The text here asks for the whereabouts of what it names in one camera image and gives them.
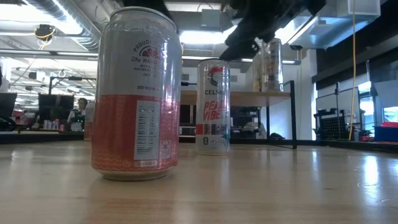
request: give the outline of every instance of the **fluorescent light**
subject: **fluorescent light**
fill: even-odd
[[[95,96],[75,95],[75,100],[77,100],[79,98],[86,98],[86,100],[95,100]]]
[[[20,21],[20,22],[50,22],[53,17],[43,14],[33,6],[16,5],[16,4],[0,4],[1,13],[0,21]]]
[[[182,56],[183,60],[206,60],[206,59],[217,59],[217,57],[199,57],[199,56]],[[243,58],[241,59],[241,62],[244,63],[251,63],[253,62],[253,59],[250,58]]]
[[[0,35],[12,35],[12,36],[26,36],[26,35],[35,35],[33,32],[11,32],[11,31],[1,31]]]
[[[70,90],[70,91],[75,92],[75,93],[79,93],[80,92],[80,89],[76,88],[76,87],[68,87],[67,90]]]
[[[70,86],[68,83],[66,83],[66,82],[64,82],[64,81],[60,81],[60,84],[61,84],[61,85],[64,85],[64,86]]]
[[[207,4],[207,3],[199,3],[199,2],[166,2],[165,4],[169,11],[201,12],[202,9],[221,10],[220,3]]]
[[[29,108],[29,109],[36,109],[39,108],[39,106],[20,106],[21,108]]]
[[[318,17],[314,17],[305,27],[298,31],[287,43],[293,44],[301,35],[303,35],[314,23],[318,21]]]
[[[34,94],[34,93],[17,93],[18,96],[37,96],[38,94]]]
[[[98,57],[97,53],[84,53],[84,52],[57,52],[59,56],[79,56],[79,57]]]
[[[182,56],[182,60],[206,60],[212,57],[199,57],[199,56]]]
[[[297,64],[297,61],[294,61],[294,60],[283,60],[282,63],[284,65],[295,65],[295,64]]]
[[[252,62],[253,62],[253,59],[250,59],[250,58],[242,58],[241,61],[242,61],[242,62],[247,62],[247,63],[252,63]]]
[[[184,44],[222,44],[236,27],[232,26],[224,32],[186,30],[181,33],[180,41]]]
[[[44,50],[12,50],[12,49],[1,49],[2,54],[29,54],[29,55],[51,55],[50,52]]]
[[[85,92],[85,93],[87,93],[87,94],[90,94],[91,96],[95,96],[94,93],[90,93],[89,91],[86,91],[86,90],[80,90],[80,91]]]

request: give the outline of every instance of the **aluminum can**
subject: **aluminum can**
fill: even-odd
[[[198,66],[196,149],[203,155],[229,151],[229,66],[206,59]]]
[[[262,91],[262,78],[264,76],[264,66],[263,59],[261,56],[261,51],[256,54],[253,58],[253,91],[261,92]]]
[[[283,64],[282,42],[272,39],[269,43],[262,43],[264,76],[262,78],[262,91],[283,91]]]
[[[102,33],[91,165],[107,179],[149,180],[177,165],[182,50],[173,21],[144,7]]]

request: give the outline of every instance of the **white can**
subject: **white can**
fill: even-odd
[[[253,91],[262,91],[262,78],[264,76],[264,67],[262,63],[261,51],[253,58]]]
[[[203,155],[229,151],[229,66],[206,59],[198,66],[196,149]]]

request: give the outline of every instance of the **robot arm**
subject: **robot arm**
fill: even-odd
[[[163,0],[124,0],[124,6],[143,6],[158,10],[171,18]],[[302,11],[315,16],[326,4],[326,0],[229,0],[229,5],[238,10],[242,20],[236,30],[226,39],[228,49],[221,54],[222,60],[252,58],[259,50],[254,39],[269,42],[275,31],[285,27]]]

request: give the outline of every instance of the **wooden shelf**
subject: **wooden shelf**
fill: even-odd
[[[283,92],[245,92],[231,93],[231,106],[272,106],[288,100],[290,93]],[[181,91],[181,105],[195,105],[197,103],[196,90]]]

